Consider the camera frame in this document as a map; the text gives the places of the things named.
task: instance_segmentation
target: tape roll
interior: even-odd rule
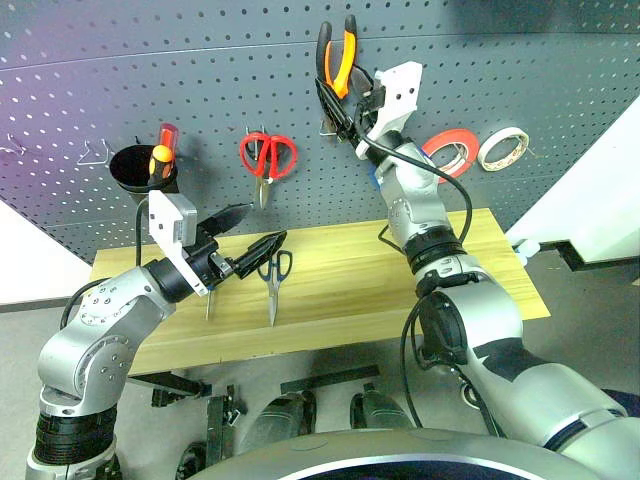
[[[458,151],[458,154],[453,160],[442,167],[438,167],[438,170],[444,172],[452,177],[459,177],[464,172],[469,170],[473,162],[478,155],[479,143],[478,137],[471,130],[466,128],[454,128],[451,130],[445,130],[438,135],[430,138],[422,145],[422,150],[428,156],[433,155],[440,149],[449,145],[460,145],[463,147],[463,151]],[[444,183],[446,180],[440,178],[438,183]]]
[[[497,162],[487,163],[487,155],[489,152],[500,142],[504,140],[508,140],[510,138],[515,138],[518,140],[518,145],[513,151],[504,158],[501,158]],[[503,168],[507,168],[509,165],[515,163],[524,152],[527,151],[527,147],[529,146],[529,135],[524,133],[517,127],[508,127],[503,128],[502,130],[491,135],[480,147],[480,151],[478,152],[478,163],[482,168],[484,168],[487,172],[497,172],[498,170],[502,170]]]

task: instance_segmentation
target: gray pegboard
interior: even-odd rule
[[[503,228],[640,83],[640,43],[627,33],[638,31],[633,2],[112,2],[108,12],[96,2],[33,3],[0,4],[0,146],[12,133],[28,148],[0,154],[0,196],[87,261],[133,244],[135,205],[106,166],[76,164],[84,142],[100,155],[101,138],[113,150],[135,135],[152,142],[162,121],[182,131],[179,185],[202,214],[252,199],[254,179],[237,154],[245,125],[295,139],[294,173],[235,233],[384,216],[368,165],[318,135],[314,52],[324,18],[337,36],[344,15],[356,14],[358,61],[370,71],[424,64],[406,129],[420,143],[452,127],[481,141],[511,125],[530,135],[535,155],[462,177],[474,205],[490,206]],[[462,207],[450,186],[441,192],[449,208]]]

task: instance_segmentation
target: white tape roll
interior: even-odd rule
[[[489,152],[495,147],[498,143],[507,140],[509,138],[515,138],[518,140],[518,146],[513,149],[513,151],[504,158],[501,158],[497,162],[487,163],[486,158]],[[512,163],[515,163],[524,152],[527,151],[527,147],[529,146],[529,135],[524,133],[517,127],[508,127],[503,128],[499,132],[491,135],[487,140],[482,144],[480,150],[478,151],[478,163],[482,168],[484,168],[487,172],[496,172],[498,170],[502,170],[503,168],[508,167]]]

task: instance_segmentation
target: wooden board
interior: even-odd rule
[[[464,212],[449,217],[459,231]],[[294,265],[280,287],[274,328],[266,284],[257,274],[232,277],[216,290],[209,321],[206,297],[181,302],[140,346],[131,374],[398,337],[416,301],[415,281],[404,257],[376,238],[384,224],[289,230],[283,248],[293,252]],[[260,236],[221,237],[220,252],[239,256]],[[549,316],[488,209],[474,210],[464,246],[513,296],[524,319]],[[143,248],[143,264],[161,257],[157,246]],[[91,277],[122,273],[134,259],[133,247],[100,250]]]

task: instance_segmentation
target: red scissors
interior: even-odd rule
[[[247,171],[256,177],[256,203],[264,209],[269,186],[291,172],[298,160],[298,149],[289,137],[268,135],[263,129],[247,132],[240,142],[240,158]]]

